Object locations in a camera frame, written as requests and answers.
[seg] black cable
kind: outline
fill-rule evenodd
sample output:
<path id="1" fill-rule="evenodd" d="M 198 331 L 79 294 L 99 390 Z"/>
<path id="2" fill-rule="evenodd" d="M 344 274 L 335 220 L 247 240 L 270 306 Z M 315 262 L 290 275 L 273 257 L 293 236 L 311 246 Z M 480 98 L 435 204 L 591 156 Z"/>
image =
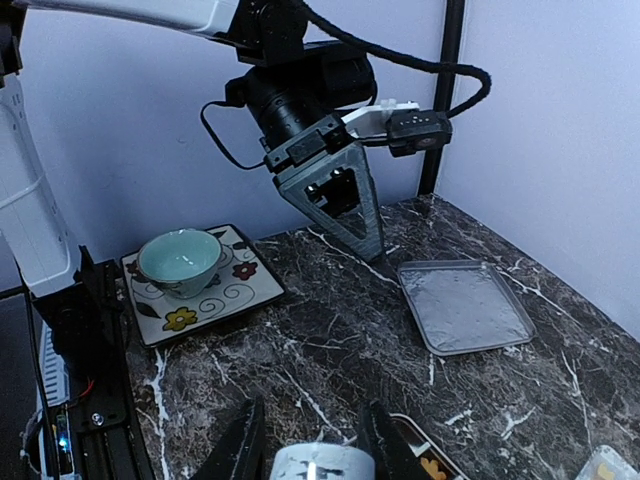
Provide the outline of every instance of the black cable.
<path id="1" fill-rule="evenodd" d="M 224 107 L 226 106 L 224 102 L 209 102 L 207 104 L 205 104 L 202 107 L 202 110 L 200 110 L 200 121 L 202 122 L 202 125 L 204 126 L 204 128 L 207 130 L 207 133 L 209 134 L 209 136 L 211 137 L 211 140 L 213 140 L 213 143 L 216 144 L 216 146 L 218 147 L 218 149 L 220 150 L 220 152 L 222 153 L 222 155 L 225 156 L 225 158 L 227 160 L 229 160 L 232 164 L 234 164 L 236 167 L 238 167 L 240 170 L 245 170 L 245 171 L 249 171 L 249 170 L 255 170 L 256 168 L 260 168 L 262 166 L 264 166 L 264 162 L 260 162 L 256 165 L 252 165 L 250 167 L 246 167 L 244 165 L 242 165 L 240 162 L 238 162 L 233 155 L 231 155 L 231 152 L 229 152 L 229 150 L 227 150 L 227 147 L 224 146 L 224 144 L 222 143 L 222 141 L 220 140 L 220 138 L 218 137 L 218 135 L 216 135 L 216 132 L 213 131 L 213 128 L 211 128 L 211 125 L 209 124 L 209 121 L 207 120 L 207 118 L 204 116 L 204 112 L 207 110 L 207 108 L 209 108 L 211 105 L 216 105 L 219 107 Z"/>
<path id="2" fill-rule="evenodd" d="M 307 20 L 309 20 L 327 35 L 330 35 L 333 38 L 337 38 L 347 45 L 351 45 L 352 47 L 367 52 L 374 57 L 382 58 L 383 60 L 388 60 L 389 62 L 403 65 L 414 70 L 420 70 L 426 73 L 453 73 L 456 75 L 473 77 L 477 80 L 480 80 L 482 85 L 474 95 L 462 102 L 457 107 L 452 108 L 451 110 L 448 110 L 446 112 L 447 117 L 449 118 L 453 118 L 456 115 L 461 114 L 465 110 L 470 109 L 478 102 L 483 100 L 487 95 L 489 95 L 489 92 L 491 91 L 491 76 L 481 68 L 474 67 L 473 65 L 464 65 L 459 63 L 430 62 L 414 57 L 412 55 L 408 55 L 406 53 L 396 52 L 395 50 L 376 45 L 375 43 L 367 42 L 365 40 L 362 40 L 361 38 L 355 37 L 354 35 L 345 32 L 344 30 L 341 30 L 340 28 L 329 22 L 326 18 L 318 15 L 311 9 L 311 7 L 309 7 L 309 5 L 306 4 L 304 0 L 288 1 L 296 10 L 299 10 L 307 18 Z"/>
<path id="3" fill-rule="evenodd" d="M 36 327 L 33 319 L 33 306 L 31 305 L 31 299 L 29 298 L 29 294 L 25 292 L 24 294 L 25 305 L 27 309 L 27 323 L 29 326 L 29 339 L 31 346 L 31 358 L 33 360 L 33 368 L 36 372 L 36 385 L 38 386 L 38 394 L 40 395 L 40 401 L 42 403 L 42 418 L 43 422 L 46 425 L 44 428 L 44 435 L 46 438 L 46 444 L 44 451 L 48 457 L 48 461 L 44 462 L 44 465 L 47 465 L 51 468 L 53 474 L 53 478 L 55 480 L 60 480 L 60 473 L 58 470 L 58 460 L 54 454 L 55 452 L 55 441 L 53 435 L 53 424 L 51 423 L 51 419 L 49 418 L 49 405 L 47 404 L 47 392 L 44 388 L 44 382 L 42 380 L 42 371 L 40 369 L 40 359 L 38 356 L 38 344 L 36 341 Z"/>

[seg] bowl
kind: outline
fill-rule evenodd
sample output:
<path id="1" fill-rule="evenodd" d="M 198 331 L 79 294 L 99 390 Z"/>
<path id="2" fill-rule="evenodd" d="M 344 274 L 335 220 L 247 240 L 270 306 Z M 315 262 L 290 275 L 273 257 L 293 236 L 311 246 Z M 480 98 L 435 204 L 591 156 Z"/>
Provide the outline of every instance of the bowl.
<path id="1" fill-rule="evenodd" d="M 138 268 L 152 285 L 177 298 L 199 295 L 218 270 L 222 246 L 201 230 L 183 229 L 149 241 L 138 253 Z"/>

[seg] black metal pole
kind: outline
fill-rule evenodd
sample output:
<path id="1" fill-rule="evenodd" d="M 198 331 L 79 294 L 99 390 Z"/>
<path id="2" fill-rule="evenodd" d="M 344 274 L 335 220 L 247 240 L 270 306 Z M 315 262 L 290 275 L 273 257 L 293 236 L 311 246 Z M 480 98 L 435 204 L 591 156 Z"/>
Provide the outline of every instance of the black metal pole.
<path id="1" fill-rule="evenodd" d="M 441 62 L 458 62 L 460 43 L 462 41 L 462 26 L 464 23 L 464 6 L 465 0 L 447 0 L 444 33 L 442 37 L 442 50 L 440 51 Z M 445 111 L 451 108 L 454 84 L 454 74 L 440 73 L 438 75 L 436 94 L 433 99 L 434 110 Z M 441 148 L 425 152 L 424 163 L 422 165 L 422 175 L 420 176 L 420 186 L 418 188 L 419 195 L 433 193 L 436 187 L 436 179 L 438 178 L 441 158 Z"/>

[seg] marble countertop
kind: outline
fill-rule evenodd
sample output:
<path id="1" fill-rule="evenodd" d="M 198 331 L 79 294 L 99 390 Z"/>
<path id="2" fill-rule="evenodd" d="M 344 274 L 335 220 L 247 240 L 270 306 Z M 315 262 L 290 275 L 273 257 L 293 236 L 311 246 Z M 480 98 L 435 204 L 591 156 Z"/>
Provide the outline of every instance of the marble countertop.
<path id="1" fill-rule="evenodd" d="M 188 478 L 245 398 L 265 397 L 268 454 L 354 435 L 361 402 L 411 416 L 472 479 L 572 479 L 601 444 L 640 462 L 640 344 L 501 237 L 436 197 L 383 207 L 386 258 L 369 266 L 312 229 L 257 243 L 278 302 L 166 348 L 127 351 L 158 478 Z M 482 259 L 538 336 L 437 358 L 399 288 L 409 260 Z"/>

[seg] white container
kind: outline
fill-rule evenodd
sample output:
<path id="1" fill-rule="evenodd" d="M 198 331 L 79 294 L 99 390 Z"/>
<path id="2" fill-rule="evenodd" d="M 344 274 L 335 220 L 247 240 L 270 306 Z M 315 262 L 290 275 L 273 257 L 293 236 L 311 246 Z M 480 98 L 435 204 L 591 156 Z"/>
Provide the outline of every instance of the white container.
<path id="1" fill-rule="evenodd" d="M 375 462 L 354 447 L 302 443 L 278 451 L 270 480 L 374 480 Z"/>

